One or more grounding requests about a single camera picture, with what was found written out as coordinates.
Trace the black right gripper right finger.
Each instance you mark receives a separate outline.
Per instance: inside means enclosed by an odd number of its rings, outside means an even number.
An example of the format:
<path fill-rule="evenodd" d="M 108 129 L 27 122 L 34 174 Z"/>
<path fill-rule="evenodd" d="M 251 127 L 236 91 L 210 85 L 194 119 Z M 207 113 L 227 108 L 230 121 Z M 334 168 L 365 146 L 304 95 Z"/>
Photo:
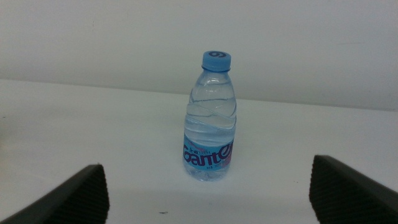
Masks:
<path fill-rule="evenodd" d="M 320 223 L 397 224 L 397 192 L 331 156 L 313 158 L 309 201 Z"/>

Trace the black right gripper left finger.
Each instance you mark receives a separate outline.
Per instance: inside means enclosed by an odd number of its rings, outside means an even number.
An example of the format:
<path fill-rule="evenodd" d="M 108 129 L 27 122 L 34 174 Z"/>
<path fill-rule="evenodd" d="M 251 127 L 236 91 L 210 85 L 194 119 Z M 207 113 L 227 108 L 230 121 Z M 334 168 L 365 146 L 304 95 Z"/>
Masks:
<path fill-rule="evenodd" d="M 88 165 L 3 224 L 105 224 L 110 208 L 104 167 Z"/>

